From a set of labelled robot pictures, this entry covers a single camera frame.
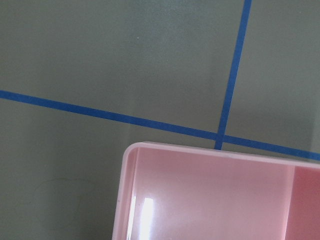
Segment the pink plastic bin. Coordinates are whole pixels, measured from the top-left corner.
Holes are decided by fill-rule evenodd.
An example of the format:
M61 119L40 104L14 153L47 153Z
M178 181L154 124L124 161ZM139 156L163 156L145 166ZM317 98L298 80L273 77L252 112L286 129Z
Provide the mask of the pink plastic bin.
M114 240L317 240L316 163L155 142L122 158Z

